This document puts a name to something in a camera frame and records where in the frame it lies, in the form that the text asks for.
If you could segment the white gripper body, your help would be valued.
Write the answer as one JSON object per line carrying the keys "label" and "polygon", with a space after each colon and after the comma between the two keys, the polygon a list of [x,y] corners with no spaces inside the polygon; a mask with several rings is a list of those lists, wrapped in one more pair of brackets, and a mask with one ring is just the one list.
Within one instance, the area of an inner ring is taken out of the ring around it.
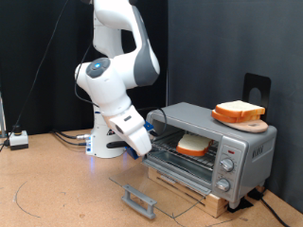
{"label": "white gripper body", "polygon": [[138,156],[143,156],[152,149],[150,137],[144,127],[145,120],[134,106],[116,116],[105,117],[105,122]]}

